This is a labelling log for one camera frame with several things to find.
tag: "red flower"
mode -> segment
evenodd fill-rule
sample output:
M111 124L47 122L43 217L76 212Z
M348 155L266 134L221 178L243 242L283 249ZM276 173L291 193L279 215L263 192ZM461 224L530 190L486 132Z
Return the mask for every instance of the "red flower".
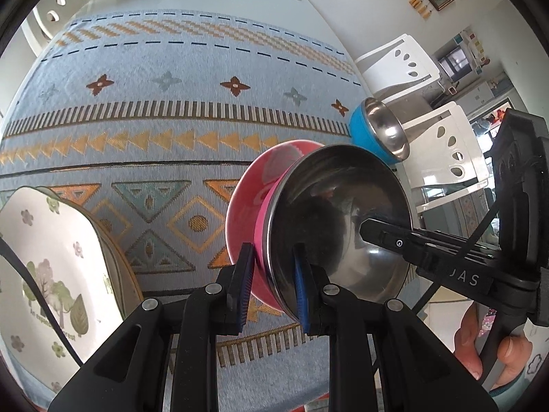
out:
M221 82L220 85L231 90L234 97L237 97L241 91L250 89L249 86L244 85L236 76L231 77L229 82Z
M86 85L86 88L92 90L92 95L97 96L103 88L108 87L112 84L114 84L114 82L109 81L109 79L106 78L106 74L103 74L100 78L97 79L97 81Z
M339 99L336 99L336 103L335 104L331 104L331 106L333 106L336 110L339 111L339 114L342 115L343 117L345 117L345 113L347 113L349 111L349 109L347 107L344 107L341 102L339 101Z

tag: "pink plate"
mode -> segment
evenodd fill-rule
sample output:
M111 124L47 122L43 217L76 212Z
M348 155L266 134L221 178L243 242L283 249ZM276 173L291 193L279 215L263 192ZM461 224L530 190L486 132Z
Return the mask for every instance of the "pink plate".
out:
M225 220L225 239L231 263L235 264L242 243L254 242L254 230L261 204L278 179L306 154L322 144L296 139L268 149L246 169L234 189ZM282 311L265 276L264 268L255 266L252 294L275 310Z

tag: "blue bowl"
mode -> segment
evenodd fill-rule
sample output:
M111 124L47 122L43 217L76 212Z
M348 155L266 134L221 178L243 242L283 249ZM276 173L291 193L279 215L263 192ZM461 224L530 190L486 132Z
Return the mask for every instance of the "blue bowl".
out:
M399 120L374 98L367 98L353 112L349 130L352 144L373 153L388 166L410 156L410 143Z

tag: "white chair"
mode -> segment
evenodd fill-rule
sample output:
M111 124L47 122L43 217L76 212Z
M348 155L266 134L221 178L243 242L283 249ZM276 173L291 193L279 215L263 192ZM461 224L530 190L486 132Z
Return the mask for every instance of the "white chair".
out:
M419 116L402 127L406 131L447 111L449 116L427 128L410 143L410 156L402 163L410 186L412 189L432 187L474 178L478 182L417 206L418 213L457 200L488 185L490 173L484 155L465 113L455 102Z
M408 34L403 34L392 42L380 46L369 53L361 55L355 60L359 62L395 45L375 64L362 73L372 94L394 87L396 85L411 84L406 89L398 91L382 100L387 104L407 94L426 87L440 78L440 72L433 60Z
M89 0L40 0L21 28L38 57L49 41Z

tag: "chair backrest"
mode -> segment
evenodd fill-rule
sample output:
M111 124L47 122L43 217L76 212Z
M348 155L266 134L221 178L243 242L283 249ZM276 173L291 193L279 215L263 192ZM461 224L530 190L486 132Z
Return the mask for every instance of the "chair backrest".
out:
M63 29L65 24L89 0L40 0L27 16L23 25L23 33L38 55L52 39Z
M375 94L396 85L416 81L417 84L385 98L384 103L410 94L440 78L439 69L413 37L403 35L393 43L397 45L362 74L370 91Z
M410 156L403 162L412 188L460 183L473 178L487 180L488 167L465 113L449 103L421 117L449 116L430 126L410 143ZM407 128L412 122L404 124Z

